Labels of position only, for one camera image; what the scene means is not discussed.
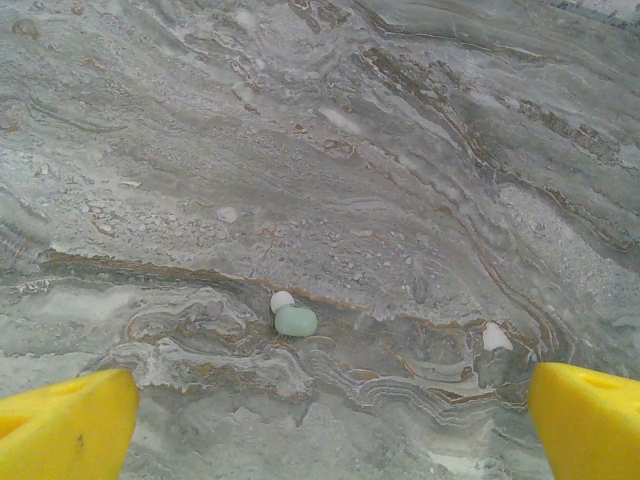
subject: gray marble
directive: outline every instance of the gray marble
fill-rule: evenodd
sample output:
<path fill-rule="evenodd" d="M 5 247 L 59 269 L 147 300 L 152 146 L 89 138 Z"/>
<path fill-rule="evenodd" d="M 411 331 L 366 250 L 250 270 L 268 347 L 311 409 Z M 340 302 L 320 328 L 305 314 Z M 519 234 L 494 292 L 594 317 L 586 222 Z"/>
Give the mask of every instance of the gray marble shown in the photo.
<path fill-rule="evenodd" d="M 0 395 L 130 368 L 125 480 L 551 478 L 536 362 L 640 378 L 639 60 L 537 1 L 5 4 Z"/>

